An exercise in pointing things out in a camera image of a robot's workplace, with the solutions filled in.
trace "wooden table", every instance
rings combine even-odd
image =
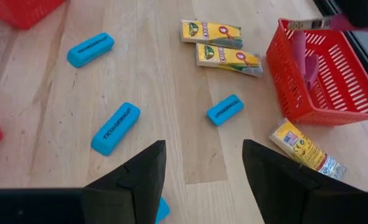
[[[71,0],[28,31],[0,22],[0,187],[84,186],[165,139],[165,223],[263,223],[242,141],[283,153],[268,140],[282,115],[267,65],[263,78],[197,67],[179,22],[242,26],[243,49],[264,55],[278,18],[318,15],[311,0]],[[66,61],[71,47],[104,31],[116,40],[110,53],[81,69]],[[232,93],[245,109],[216,128],[205,112]],[[90,141],[126,101],[141,117],[103,157]],[[368,121],[299,127],[348,166],[346,183],[368,190]]]

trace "wooden surface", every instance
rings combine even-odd
[[[263,223],[242,164],[242,141],[277,149],[282,119],[271,77],[195,66],[181,19],[242,26],[244,50],[265,54],[279,17],[318,16],[311,0],[71,0],[28,31],[0,22],[0,187],[84,186],[158,139],[167,141],[164,223]],[[110,53],[81,69],[68,50],[100,32]],[[216,128],[212,105],[237,94],[245,109]],[[110,157],[90,141],[123,102],[141,117]],[[368,121],[299,128],[368,190]]]

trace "light blue object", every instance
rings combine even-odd
[[[166,201],[161,197],[159,202],[158,214],[156,215],[156,223],[166,218],[170,214],[170,208]]]
[[[76,68],[108,52],[115,41],[107,33],[98,34],[69,50],[67,60]]]
[[[207,115],[215,125],[220,126],[229,118],[233,117],[243,109],[242,101],[236,95],[230,95],[225,100],[221,101],[215,107],[207,111]]]
[[[97,132],[91,147],[104,156],[109,156],[124,135],[139,118],[141,111],[131,103],[123,103],[116,113]]]

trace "yellow package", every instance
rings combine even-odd
[[[222,68],[261,77],[263,69],[259,55],[241,50],[196,44],[198,66]]]
[[[212,44],[241,49],[243,47],[240,27],[214,22],[181,21],[183,42]]]
[[[310,139],[302,134],[287,118],[270,136],[270,139],[292,159],[324,175],[339,180],[347,168],[323,152]]]

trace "crayola crayon box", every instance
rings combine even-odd
[[[206,44],[196,44],[197,66],[215,67],[261,77],[260,56],[241,50]]]
[[[241,49],[240,27],[214,22],[181,21],[181,40]]]

